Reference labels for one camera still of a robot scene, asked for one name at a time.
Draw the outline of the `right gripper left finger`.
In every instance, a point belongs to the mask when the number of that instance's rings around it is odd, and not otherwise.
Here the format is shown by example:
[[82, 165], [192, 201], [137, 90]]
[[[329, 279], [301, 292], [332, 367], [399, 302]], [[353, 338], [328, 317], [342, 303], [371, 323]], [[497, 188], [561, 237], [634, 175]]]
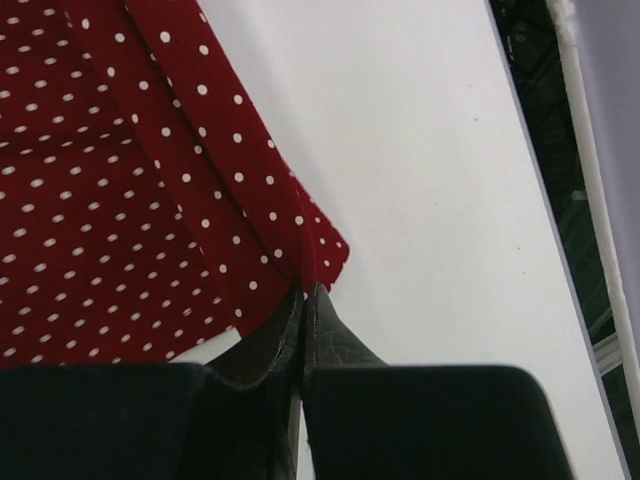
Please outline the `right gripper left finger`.
[[291, 291], [206, 364], [26, 366], [1, 374], [5, 479], [292, 479], [298, 334]]

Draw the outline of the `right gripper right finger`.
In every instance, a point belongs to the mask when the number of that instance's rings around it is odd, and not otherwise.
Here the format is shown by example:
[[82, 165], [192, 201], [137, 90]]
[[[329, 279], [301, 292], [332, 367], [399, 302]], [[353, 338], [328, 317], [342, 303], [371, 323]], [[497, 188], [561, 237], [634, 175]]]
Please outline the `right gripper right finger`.
[[391, 366], [306, 304], [303, 406], [319, 479], [569, 479], [547, 398], [504, 365]]

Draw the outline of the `red polka dot skirt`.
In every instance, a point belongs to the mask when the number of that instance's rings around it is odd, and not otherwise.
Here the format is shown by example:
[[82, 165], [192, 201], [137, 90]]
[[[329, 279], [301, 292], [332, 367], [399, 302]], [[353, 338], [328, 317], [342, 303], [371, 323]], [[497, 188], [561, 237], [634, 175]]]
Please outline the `red polka dot skirt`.
[[247, 336], [348, 256], [197, 2], [2, 3], [3, 368]]

